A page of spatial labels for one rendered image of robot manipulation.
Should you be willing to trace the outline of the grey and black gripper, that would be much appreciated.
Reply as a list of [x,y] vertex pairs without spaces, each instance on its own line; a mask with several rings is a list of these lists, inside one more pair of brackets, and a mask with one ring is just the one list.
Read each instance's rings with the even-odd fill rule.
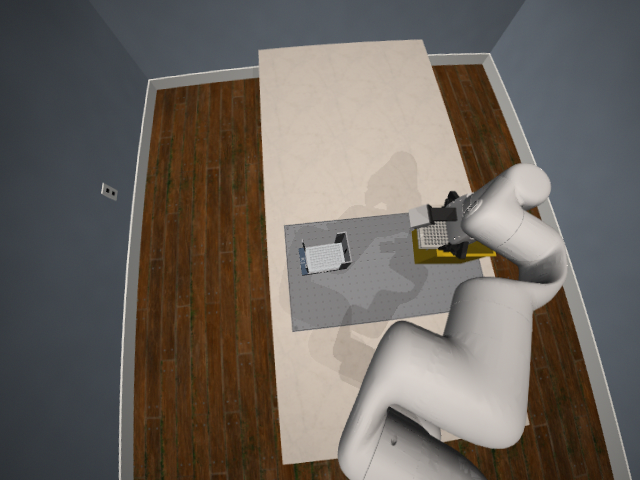
[[456,208],[457,221],[446,221],[448,240],[450,243],[448,242],[448,245],[446,244],[439,247],[438,250],[443,250],[443,252],[451,252],[454,256],[456,256],[459,259],[465,259],[467,254],[468,244],[472,244],[476,242],[476,240],[474,240],[473,238],[468,236],[466,233],[464,233],[464,231],[461,229],[461,226],[460,226],[460,223],[462,221],[462,215],[464,214],[463,203],[465,199],[472,193],[459,197],[456,191],[450,191],[448,194],[448,198],[446,198],[445,200],[444,206],[441,207],[441,208]]

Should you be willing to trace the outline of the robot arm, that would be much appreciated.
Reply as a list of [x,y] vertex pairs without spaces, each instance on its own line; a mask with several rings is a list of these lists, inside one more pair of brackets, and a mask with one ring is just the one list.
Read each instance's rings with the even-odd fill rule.
[[540,167],[518,163],[465,199],[464,233],[516,264],[519,279],[462,282],[443,336],[404,320],[388,328],[340,438],[338,462],[349,480],[487,480],[440,441],[441,429],[491,449],[519,441],[533,311],[568,273],[561,235],[527,212],[550,192]]

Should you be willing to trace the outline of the olive-yellow open-top bin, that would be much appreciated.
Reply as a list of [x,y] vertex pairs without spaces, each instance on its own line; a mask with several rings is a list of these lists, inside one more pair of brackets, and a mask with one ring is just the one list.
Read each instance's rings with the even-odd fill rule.
[[484,257],[496,256],[496,253],[494,251],[492,251],[490,248],[487,248],[478,241],[468,245],[465,259],[459,259],[456,256],[453,256],[451,252],[444,253],[443,251],[439,251],[438,249],[418,249],[417,229],[412,231],[412,240],[415,264],[438,264],[451,261],[454,262],[447,264],[461,264]]

